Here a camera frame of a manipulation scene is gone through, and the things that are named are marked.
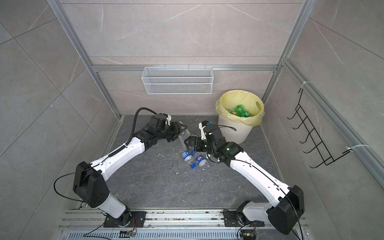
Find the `green Sprite bottle yellow cap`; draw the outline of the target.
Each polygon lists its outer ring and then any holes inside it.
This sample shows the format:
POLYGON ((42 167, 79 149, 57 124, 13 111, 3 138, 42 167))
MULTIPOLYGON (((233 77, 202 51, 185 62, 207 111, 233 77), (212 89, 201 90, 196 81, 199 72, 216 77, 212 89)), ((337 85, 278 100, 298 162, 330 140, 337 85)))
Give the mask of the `green Sprite bottle yellow cap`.
POLYGON ((229 113, 241 118, 249 118, 252 115, 244 108, 243 105, 238 105, 233 110, 229 110, 229 113))

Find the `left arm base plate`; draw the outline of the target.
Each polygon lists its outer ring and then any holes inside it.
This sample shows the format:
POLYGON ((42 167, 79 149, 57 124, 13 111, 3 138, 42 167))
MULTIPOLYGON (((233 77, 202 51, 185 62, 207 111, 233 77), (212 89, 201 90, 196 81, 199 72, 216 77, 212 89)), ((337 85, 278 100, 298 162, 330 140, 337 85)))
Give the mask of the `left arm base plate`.
POLYGON ((137 228, 142 228, 144 226, 146 214, 147 212, 145 211, 133 211, 129 213, 123 213, 123 215, 118 219, 107 215, 104 228, 132 228, 134 225, 137 228))

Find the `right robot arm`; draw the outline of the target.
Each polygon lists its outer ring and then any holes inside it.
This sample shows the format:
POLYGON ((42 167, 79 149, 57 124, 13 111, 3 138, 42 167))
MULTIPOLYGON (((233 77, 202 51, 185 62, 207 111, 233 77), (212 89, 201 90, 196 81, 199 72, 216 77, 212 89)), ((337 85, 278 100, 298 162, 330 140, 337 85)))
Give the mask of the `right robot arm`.
POLYGON ((190 152, 207 153, 209 158, 217 159, 218 164, 226 164, 245 177, 268 200, 263 207, 251 201, 242 203, 236 211, 239 224, 246 226, 253 222, 266 222, 280 233, 290 234, 305 212, 303 190, 278 180, 253 161, 241 146, 228 142, 220 125, 203 121, 199 128, 200 136, 191 135, 188 130, 179 136, 183 146, 190 152))

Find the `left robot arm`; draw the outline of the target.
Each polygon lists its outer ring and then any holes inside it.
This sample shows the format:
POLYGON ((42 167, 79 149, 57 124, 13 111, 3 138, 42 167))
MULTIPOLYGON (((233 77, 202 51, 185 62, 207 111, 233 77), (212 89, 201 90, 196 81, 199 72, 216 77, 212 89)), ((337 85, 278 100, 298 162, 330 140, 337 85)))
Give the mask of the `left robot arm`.
POLYGON ((188 127, 181 122, 172 121, 166 114, 151 116, 148 124, 133 133, 132 137, 120 147, 91 163, 77 165, 73 191, 86 204, 105 212, 108 216, 127 225, 130 209, 115 196, 106 181, 128 161, 144 153, 159 140, 175 141, 188 127))

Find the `Pepsi blue label bottle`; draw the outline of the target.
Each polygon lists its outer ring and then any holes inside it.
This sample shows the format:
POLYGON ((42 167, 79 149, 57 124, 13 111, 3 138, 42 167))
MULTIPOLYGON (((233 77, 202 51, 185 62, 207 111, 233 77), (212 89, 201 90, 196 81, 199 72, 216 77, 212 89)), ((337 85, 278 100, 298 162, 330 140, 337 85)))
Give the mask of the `Pepsi blue label bottle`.
POLYGON ((202 155, 194 156, 194 163, 196 166, 203 169, 208 165, 207 160, 202 155))

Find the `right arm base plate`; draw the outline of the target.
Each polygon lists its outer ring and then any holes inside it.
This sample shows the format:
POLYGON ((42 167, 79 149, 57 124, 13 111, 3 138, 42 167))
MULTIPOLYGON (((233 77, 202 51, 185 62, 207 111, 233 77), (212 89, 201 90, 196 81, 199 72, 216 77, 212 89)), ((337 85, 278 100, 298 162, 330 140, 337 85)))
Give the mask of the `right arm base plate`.
POLYGON ((264 227, 265 223, 261 221, 250 221, 242 213, 237 211, 229 211, 224 209, 222 211, 224 217, 224 223, 226 227, 243 227, 243 226, 256 226, 264 227))

